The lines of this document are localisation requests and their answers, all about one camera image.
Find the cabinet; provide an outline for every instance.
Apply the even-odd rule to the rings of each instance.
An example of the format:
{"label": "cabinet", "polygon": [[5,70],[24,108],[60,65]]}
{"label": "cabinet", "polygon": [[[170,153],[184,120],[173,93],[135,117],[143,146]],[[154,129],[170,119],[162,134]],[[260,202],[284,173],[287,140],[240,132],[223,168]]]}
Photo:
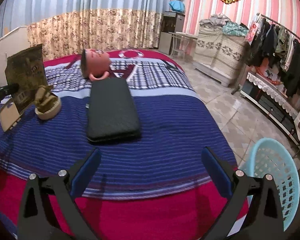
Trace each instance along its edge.
{"label": "cabinet", "polygon": [[279,92],[271,93],[270,90],[265,90],[266,81],[263,82],[261,77],[256,74],[248,73],[247,80],[245,81],[240,93],[254,103],[261,112],[274,122],[274,124],[281,130],[282,133],[287,134],[288,137],[298,145],[299,138],[294,124],[294,118],[298,112],[285,100],[276,95]]}
{"label": "cabinet", "polygon": [[0,87],[7,85],[4,73],[7,58],[29,47],[26,26],[18,27],[0,39]]}
{"label": "cabinet", "polygon": [[170,55],[172,49],[172,34],[182,32],[185,15],[178,12],[164,12],[161,25],[160,40],[158,50]]}

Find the striped wallpaper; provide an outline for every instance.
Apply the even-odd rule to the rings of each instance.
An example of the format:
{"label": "striped wallpaper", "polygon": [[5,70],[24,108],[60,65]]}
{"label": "striped wallpaper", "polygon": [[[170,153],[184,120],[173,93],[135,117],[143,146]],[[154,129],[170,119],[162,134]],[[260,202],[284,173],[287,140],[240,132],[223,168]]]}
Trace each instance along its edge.
{"label": "striped wallpaper", "polygon": [[300,36],[299,0],[239,0],[225,4],[221,0],[184,0],[186,19],[184,32],[197,34],[198,22],[214,13],[224,13],[232,21],[249,25],[260,12],[281,23]]}

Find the black jacket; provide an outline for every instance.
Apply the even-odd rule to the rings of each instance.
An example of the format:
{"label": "black jacket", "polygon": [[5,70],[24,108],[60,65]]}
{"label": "black jacket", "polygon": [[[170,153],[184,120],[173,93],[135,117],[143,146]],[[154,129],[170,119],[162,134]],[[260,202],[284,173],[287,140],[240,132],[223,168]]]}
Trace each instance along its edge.
{"label": "black jacket", "polygon": [[271,30],[269,31],[264,43],[263,43],[263,46],[262,46],[262,50],[263,50],[263,56],[264,57],[269,57],[270,55],[272,55],[275,51],[275,48],[274,48],[274,43],[275,43],[275,26],[272,25],[271,27]]}
{"label": "black jacket", "polygon": [[283,78],[283,84],[287,89],[286,95],[292,97],[298,89],[298,83],[300,82],[300,43],[295,39],[294,53],[292,56],[289,70]]}

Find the folded clothes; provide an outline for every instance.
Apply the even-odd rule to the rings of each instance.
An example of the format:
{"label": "folded clothes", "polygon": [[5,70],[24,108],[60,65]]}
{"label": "folded clothes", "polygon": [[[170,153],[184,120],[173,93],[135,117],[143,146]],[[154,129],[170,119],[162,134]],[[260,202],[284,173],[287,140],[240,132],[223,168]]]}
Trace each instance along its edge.
{"label": "folded clothes", "polygon": [[234,22],[227,22],[226,25],[223,26],[222,32],[227,35],[233,36],[246,36],[249,30],[244,27],[241,27],[239,24]]}
{"label": "folded clothes", "polygon": [[209,19],[204,19],[199,22],[200,26],[204,25],[213,25],[213,26],[221,26],[226,25],[227,22],[231,22],[231,20],[224,14],[212,14]]}

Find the plastic basket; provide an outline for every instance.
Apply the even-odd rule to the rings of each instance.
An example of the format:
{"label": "plastic basket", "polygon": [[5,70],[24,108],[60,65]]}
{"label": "plastic basket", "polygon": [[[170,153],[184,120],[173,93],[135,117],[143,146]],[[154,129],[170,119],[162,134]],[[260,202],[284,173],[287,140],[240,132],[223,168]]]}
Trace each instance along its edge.
{"label": "plastic basket", "polygon": [[297,212],[300,198],[298,170],[290,153],[278,141],[263,138],[252,147],[242,169],[251,177],[263,178],[268,173],[273,176],[283,208],[283,229],[286,230]]}

